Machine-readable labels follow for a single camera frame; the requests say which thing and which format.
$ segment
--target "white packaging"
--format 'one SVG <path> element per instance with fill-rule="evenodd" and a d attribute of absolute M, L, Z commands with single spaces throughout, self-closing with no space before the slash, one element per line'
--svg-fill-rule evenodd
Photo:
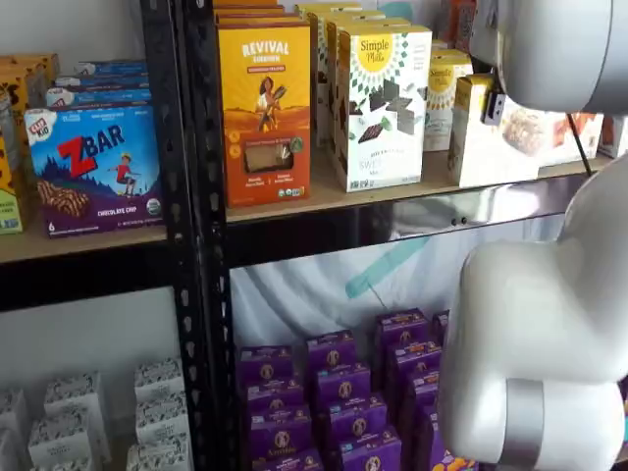
<path fill-rule="evenodd" d="M 189 437 L 185 394 L 176 392 L 137 405 L 135 431 L 140 444 L 159 442 L 178 434 Z"/>
<path fill-rule="evenodd" d="M 30 457 L 26 452 L 30 420 L 26 410 L 26 398 L 22 390 L 0 391 L 0 429 L 11 432 L 11 439 L 23 467 L 30 467 Z"/>
<path fill-rule="evenodd" d="M 104 395 L 99 373 L 55 380 L 48 385 L 44 409 L 48 415 L 85 408 L 96 439 L 98 453 L 111 461 L 111 448 L 105 423 Z"/>
<path fill-rule="evenodd" d="M 89 413 L 75 409 L 35 421 L 30 433 L 28 451 L 35 466 L 51 467 L 77 459 L 88 458 L 100 470 L 96 440 L 89 430 Z"/>
<path fill-rule="evenodd" d="M 185 391 L 181 360 L 168 358 L 160 363 L 140 365 L 135 370 L 137 402 L 158 399 Z"/>

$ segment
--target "clif kid z bar box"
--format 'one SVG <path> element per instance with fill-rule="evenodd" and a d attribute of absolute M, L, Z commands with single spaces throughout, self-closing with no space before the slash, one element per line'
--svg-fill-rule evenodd
<path fill-rule="evenodd" d="M 29 110 L 26 129 L 51 237 L 162 221 L 153 110 L 147 102 Z"/>

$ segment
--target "cracker box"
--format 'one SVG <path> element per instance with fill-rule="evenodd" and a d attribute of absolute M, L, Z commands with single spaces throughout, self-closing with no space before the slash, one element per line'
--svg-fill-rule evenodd
<path fill-rule="evenodd" d="M 449 149 L 457 81 L 458 78 L 471 74 L 473 66 L 467 54 L 455 49 L 432 52 L 424 151 Z"/>
<path fill-rule="evenodd" d="M 218 36 L 229 205 L 307 197 L 307 24 L 225 25 Z"/>
<path fill-rule="evenodd" d="M 86 409 L 46 417 L 35 421 L 30 432 L 28 452 L 34 466 L 50 467 L 55 464 L 91 459 L 100 469 L 98 446 L 89 423 Z"/>
<path fill-rule="evenodd" d="M 172 393 L 184 393 L 183 372 L 179 358 L 139 365 L 134 375 L 137 402 L 159 399 Z"/>
<path fill-rule="evenodd" d="M 138 85 L 55 86 L 46 92 L 46 106 L 150 100 L 148 83 Z"/>
<path fill-rule="evenodd" d="M 316 376 L 316 403 L 318 410 L 330 404 L 365 396 L 371 391 L 371 370 L 363 363 L 338 365 L 320 370 Z"/>
<path fill-rule="evenodd" d="M 58 379 L 48 384 L 43 407 L 47 415 L 83 408 L 95 434 L 96 446 L 106 462 L 111 461 L 111 447 L 107 433 L 104 393 L 99 373 L 88 373 L 72 378 Z"/>
<path fill-rule="evenodd" d="M 431 42 L 422 26 L 340 32 L 334 164 L 346 191 L 420 180 Z"/>
<path fill-rule="evenodd" d="M 312 446 L 309 408 L 283 407 L 251 415 L 248 441 L 253 465 L 307 450 Z"/>
<path fill-rule="evenodd" d="M 391 345 L 430 339 L 430 325 L 419 309 L 383 314 L 376 319 L 373 385 L 379 390 L 386 377 L 386 354 Z"/>
<path fill-rule="evenodd" d="M 340 444 L 341 471 L 400 471 L 401 440 L 394 427 Z"/>
<path fill-rule="evenodd" d="M 146 62 L 136 60 L 79 62 L 75 65 L 75 74 L 80 76 L 115 76 L 146 72 L 148 72 Z"/>
<path fill-rule="evenodd" d="M 62 76 L 55 79 L 55 86 L 137 85 L 148 83 L 148 74 L 121 76 Z"/>
<path fill-rule="evenodd" d="M 294 375 L 292 348 L 288 345 L 243 348 L 239 356 L 239 373 L 243 384 L 291 378 Z"/>
<path fill-rule="evenodd" d="M 18 389 L 0 391 L 0 429 L 11 432 L 18 458 L 23 467 L 28 468 L 30 456 L 26 453 L 26 445 L 30 434 L 30 419 L 24 391 Z"/>
<path fill-rule="evenodd" d="M 253 471 L 323 471 L 324 469 L 323 461 L 316 448 L 253 466 Z"/>
<path fill-rule="evenodd" d="M 249 412 L 303 403 L 303 385 L 296 377 L 264 380 L 249 384 L 246 389 L 246 408 Z"/>
<path fill-rule="evenodd" d="M 162 222 L 148 102 L 29 110 L 26 128 L 51 237 Z"/>
<path fill-rule="evenodd" d="M 458 79 L 448 167 L 460 186 L 535 179 L 540 167 L 579 161 L 564 113 L 523 108 L 505 98 L 498 126 L 482 123 L 490 75 Z M 587 158 L 596 157 L 603 115 L 572 115 Z"/>
<path fill-rule="evenodd" d="M 141 445 L 186 434 L 189 437 L 184 392 L 140 402 L 135 411 L 135 432 Z"/>

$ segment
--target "wooden shelf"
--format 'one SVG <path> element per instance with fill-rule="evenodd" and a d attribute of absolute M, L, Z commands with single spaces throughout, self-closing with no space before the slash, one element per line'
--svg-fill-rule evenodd
<path fill-rule="evenodd" d="M 228 209 L 227 222 L 238 223 L 310 211 L 369 204 L 378 201 L 390 201 L 460 191 L 461 188 L 452 183 L 448 177 L 446 158 L 446 152 L 429 152 L 424 154 L 423 181 L 420 183 L 346 193 L 340 186 L 336 171 L 332 167 L 329 157 L 324 151 L 314 152 L 312 155 L 311 191 L 309 198 L 284 203 Z M 603 156 L 590 160 L 592 170 L 596 171 L 601 169 L 611 160 L 612 159 Z M 541 170 L 540 179 L 583 174 L 584 172 L 582 162 L 577 161 L 553 167 L 545 167 Z"/>

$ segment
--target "purple snack box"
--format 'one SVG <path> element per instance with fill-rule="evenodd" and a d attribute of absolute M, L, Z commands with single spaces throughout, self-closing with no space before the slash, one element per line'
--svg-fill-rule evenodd
<path fill-rule="evenodd" d="M 267 409 L 251 415 L 248 450 L 253 465 L 311 446 L 312 418 L 307 406 Z"/>
<path fill-rule="evenodd" d="M 239 357 L 241 382 L 246 385 L 293 376 L 292 349 L 287 345 L 243 348 Z"/>
<path fill-rule="evenodd" d="M 258 463 L 253 471 L 323 471 L 323 461 L 316 448 L 278 459 L 270 463 Z"/>
<path fill-rule="evenodd" d="M 400 471 L 401 440 L 394 427 L 340 444 L 341 471 Z"/>
<path fill-rule="evenodd" d="M 373 388 L 379 390 L 386 377 L 388 347 L 396 343 L 431 339 L 430 324 L 419 309 L 383 314 L 376 319 Z"/>
<path fill-rule="evenodd" d="M 246 388 L 249 412 L 303 404 L 303 385 L 296 377 L 264 380 Z"/>
<path fill-rule="evenodd" d="M 396 423 L 398 404 L 403 399 L 408 374 L 413 371 L 438 369 L 441 364 L 441 351 L 442 348 L 431 340 L 393 345 L 389 348 L 385 398 L 393 423 Z"/>

